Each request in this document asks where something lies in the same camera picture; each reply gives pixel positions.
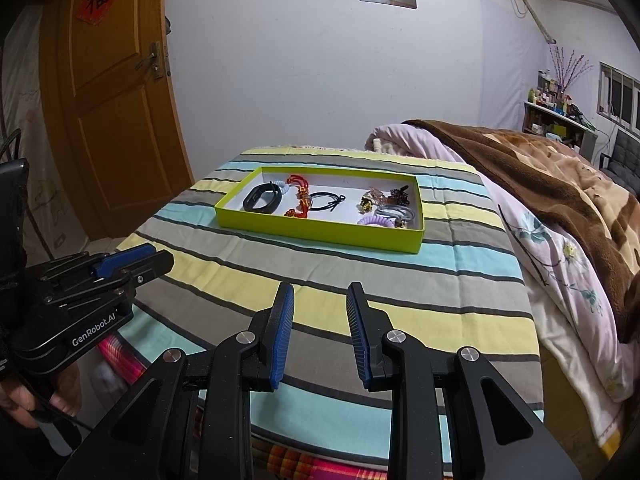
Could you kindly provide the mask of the black wristband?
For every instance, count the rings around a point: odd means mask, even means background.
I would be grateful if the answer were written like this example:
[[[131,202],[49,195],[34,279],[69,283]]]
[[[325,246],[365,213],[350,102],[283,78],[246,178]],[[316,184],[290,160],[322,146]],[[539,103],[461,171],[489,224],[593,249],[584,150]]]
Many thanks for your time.
[[[255,214],[273,214],[280,206],[282,192],[273,182],[256,185],[243,200],[243,210]]]

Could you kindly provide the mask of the red knot ornament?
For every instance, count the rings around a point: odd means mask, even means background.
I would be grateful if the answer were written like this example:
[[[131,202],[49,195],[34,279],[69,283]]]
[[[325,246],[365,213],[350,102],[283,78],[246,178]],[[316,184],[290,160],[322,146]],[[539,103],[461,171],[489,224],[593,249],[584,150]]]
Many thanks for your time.
[[[312,207],[312,198],[305,190],[297,193],[298,204],[294,208],[290,208],[284,215],[290,218],[307,218],[308,212]]]
[[[297,188],[298,195],[307,195],[309,193],[309,183],[300,174],[291,174],[288,176],[285,183],[289,186],[295,186]]]

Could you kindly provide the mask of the black hair tie pink bead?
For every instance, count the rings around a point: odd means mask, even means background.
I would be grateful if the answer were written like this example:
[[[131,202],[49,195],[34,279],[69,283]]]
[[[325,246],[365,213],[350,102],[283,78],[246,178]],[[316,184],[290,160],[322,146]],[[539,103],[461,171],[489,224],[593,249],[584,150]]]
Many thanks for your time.
[[[333,192],[314,192],[309,194],[312,198],[312,207],[310,211],[334,211],[346,200],[346,196]]]

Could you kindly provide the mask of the green shallow box lid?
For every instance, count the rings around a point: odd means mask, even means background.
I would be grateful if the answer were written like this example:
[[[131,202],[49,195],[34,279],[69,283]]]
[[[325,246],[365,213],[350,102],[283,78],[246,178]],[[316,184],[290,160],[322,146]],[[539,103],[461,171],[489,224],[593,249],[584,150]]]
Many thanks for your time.
[[[215,212],[222,228],[403,254],[425,230],[418,180],[389,171],[260,166]]]

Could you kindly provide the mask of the dark beaded hair clip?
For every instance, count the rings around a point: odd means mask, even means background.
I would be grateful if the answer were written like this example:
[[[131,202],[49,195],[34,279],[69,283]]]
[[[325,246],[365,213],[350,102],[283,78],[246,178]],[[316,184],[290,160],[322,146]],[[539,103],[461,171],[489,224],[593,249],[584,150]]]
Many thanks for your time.
[[[390,196],[387,197],[387,203],[390,205],[409,207],[408,188],[408,185],[404,185],[401,188],[392,188],[390,190]]]

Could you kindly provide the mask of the pink floral duvet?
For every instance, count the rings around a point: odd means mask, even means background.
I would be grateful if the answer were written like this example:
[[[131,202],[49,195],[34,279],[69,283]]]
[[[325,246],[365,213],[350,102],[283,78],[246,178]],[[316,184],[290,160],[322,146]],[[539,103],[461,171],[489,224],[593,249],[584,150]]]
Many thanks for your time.
[[[465,162],[434,134],[403,124],[379,126],[366,141],[375,153]],[[584,250],[476,169],[498,208],[533,297],[542,345],[584,404],[597,446],[611,457],[639,404],[639,330],[617,337],[612,304]]]

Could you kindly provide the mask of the orange wooden door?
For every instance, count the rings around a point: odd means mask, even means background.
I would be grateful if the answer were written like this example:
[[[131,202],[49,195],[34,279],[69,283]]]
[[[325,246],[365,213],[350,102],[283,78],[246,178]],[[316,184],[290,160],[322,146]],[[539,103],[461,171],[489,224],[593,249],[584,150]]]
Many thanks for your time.
[[[99,25],[81,0],[46,0],[41,102],[56,169],[89,238],[130,234],[193,183],[171,74],[134,68],[161,41],[165,0],[115,0]]]

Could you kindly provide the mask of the brown plush blanket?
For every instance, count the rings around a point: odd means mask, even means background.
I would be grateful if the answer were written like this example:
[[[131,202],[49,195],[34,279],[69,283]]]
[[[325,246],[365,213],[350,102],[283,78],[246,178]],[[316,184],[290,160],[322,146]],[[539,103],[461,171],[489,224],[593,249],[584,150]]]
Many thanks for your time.
[[[570,148],[513,130],[409,119],[578,241],[612,304],[618,340],[639,329],[639,202]]]

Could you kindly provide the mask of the cluttered shelf desk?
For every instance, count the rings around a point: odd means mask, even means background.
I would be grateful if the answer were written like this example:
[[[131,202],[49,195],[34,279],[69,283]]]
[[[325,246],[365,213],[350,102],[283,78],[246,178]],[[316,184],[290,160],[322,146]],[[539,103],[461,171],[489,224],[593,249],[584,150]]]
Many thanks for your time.
[[[538,72],[537,85],[524,100],[522,131],[561,142],[591,160],[598,137],[596,130],[588,125],[572,98],[559,94],[559,90],[548,70]]]

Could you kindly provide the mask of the black office chair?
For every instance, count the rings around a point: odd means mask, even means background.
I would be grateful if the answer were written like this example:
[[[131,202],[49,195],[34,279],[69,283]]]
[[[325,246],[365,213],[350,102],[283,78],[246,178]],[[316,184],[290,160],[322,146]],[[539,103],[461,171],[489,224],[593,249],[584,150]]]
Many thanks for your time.
[[[640,194],[640,143],[634,136],[620,130],[616,134],[611,154],[602,153],[599,169],[614,183],[632,195]]]

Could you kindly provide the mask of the purple blossom branches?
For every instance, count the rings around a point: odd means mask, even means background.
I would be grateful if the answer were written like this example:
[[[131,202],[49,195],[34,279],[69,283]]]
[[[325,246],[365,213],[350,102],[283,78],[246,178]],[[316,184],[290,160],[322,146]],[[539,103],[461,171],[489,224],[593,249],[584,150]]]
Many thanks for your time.
[[[590,59],[574,49],[567,51],[559,44],[550,44],[549,53],[554,80],[562,94],[567,94],[578,79],[593,69]]]

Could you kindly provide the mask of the barred window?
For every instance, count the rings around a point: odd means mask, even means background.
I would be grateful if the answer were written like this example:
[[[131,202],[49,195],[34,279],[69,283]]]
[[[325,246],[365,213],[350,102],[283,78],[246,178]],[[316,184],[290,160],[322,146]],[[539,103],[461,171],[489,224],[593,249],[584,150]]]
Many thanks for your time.
[[[598,113],[627,131],[639,134],[640,84],[621,70],[600,64]]]

